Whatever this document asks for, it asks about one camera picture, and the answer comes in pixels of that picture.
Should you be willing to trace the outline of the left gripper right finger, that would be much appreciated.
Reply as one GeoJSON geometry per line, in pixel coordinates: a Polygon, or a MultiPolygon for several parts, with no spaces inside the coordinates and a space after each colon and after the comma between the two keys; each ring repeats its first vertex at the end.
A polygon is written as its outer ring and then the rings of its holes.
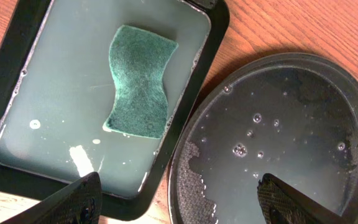
{"type": "Polygon", "coordinates": [[[347,220],[272,174],[264,174],[257,197],[268,224],[340,224],[347,220]]]}

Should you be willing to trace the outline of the green yellow sponge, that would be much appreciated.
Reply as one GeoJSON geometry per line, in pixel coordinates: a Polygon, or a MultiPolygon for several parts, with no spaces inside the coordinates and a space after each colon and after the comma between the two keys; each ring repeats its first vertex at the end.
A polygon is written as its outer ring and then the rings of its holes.
{"type": "Polygon", "coordinates": [[[109,48],[115,87],[108,131],[158,139],[165,132],[168,100],[163,75],[178,43],[153,32],[123,25],[109,48]]]}

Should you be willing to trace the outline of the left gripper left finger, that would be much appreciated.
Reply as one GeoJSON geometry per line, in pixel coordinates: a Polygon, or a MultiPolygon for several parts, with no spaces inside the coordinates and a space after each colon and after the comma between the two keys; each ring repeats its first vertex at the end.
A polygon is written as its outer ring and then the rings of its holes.
{"type": "Polygon", "coordinates": [[[1,224],[98,224],[102,199],[99,174],[91,172],[1,224]]]}

